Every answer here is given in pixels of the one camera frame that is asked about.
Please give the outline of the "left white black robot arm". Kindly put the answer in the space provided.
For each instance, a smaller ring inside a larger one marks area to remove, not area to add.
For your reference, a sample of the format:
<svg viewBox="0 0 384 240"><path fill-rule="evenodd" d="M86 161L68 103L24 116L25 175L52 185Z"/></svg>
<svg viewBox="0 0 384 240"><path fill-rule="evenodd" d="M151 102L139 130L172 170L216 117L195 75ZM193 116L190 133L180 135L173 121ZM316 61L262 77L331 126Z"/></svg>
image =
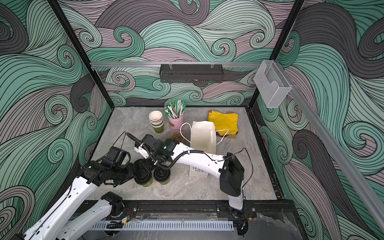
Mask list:
<svg viewBox="0 0 384 240"><path fill-rule="evenodd" d="M111 147L97 161L86 163L74 178L70 188L24 234L15 234L13 240L69 240L76 239L88 231L99 220L120 217L124 211L122 197L108 192L96 205L77 217L71 224L68 220L81 204L101 185L117 187L134 178L134 165L130 153Z"/></svg>

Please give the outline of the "white paper takeout bag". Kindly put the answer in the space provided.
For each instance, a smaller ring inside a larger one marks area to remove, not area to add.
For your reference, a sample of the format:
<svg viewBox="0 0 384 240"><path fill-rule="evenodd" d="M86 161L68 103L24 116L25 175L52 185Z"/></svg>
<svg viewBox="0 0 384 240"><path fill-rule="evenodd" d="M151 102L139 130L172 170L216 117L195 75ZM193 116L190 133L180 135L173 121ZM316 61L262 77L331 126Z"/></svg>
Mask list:
<svg viewBox="0 0 384 240"><path fill-rule="evenodd" d="M187 139L182 132L184 125L191 129L191 137ZM193 122L192 125L184 123L180 127L181 136L190 143L192 149L204 151L208 154L216 154L216 145L220 144L224 137L217 143L216 127L214 123L208 121Z"/></svg>

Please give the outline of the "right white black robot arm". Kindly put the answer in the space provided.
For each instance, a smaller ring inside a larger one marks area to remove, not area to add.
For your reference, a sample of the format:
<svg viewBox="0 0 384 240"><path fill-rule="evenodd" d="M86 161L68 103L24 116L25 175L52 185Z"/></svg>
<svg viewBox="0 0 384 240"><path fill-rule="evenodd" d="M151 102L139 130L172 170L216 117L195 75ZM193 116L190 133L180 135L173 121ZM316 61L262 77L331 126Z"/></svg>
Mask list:
<svg viewBox="0 0 384 240"><path fill-rule="evenodd" d="M198 168L219 179L220 190L228 195L231 215L235 218L244 215L245 168L235 153L209 154L174 139L161 141L149 134L142 140L130 133L126 136L135 142L135 151L143 157L136 164L137 176L148 175L157 169L167 174L176 164Z"/></svg>

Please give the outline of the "green paper coffee cup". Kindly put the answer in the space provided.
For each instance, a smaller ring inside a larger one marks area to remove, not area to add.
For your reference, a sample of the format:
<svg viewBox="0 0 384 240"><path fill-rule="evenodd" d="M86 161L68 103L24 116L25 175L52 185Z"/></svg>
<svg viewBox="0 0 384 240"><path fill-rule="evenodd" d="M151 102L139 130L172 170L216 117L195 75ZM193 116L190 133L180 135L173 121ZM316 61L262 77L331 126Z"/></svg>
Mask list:
<svg viewBox="0 0 384 240"><path fill-rule="evenodd" d="M158 183L160 183L161 185L167 185L169 182L170 182L170 179L163 182L158 181Z"/></svg>

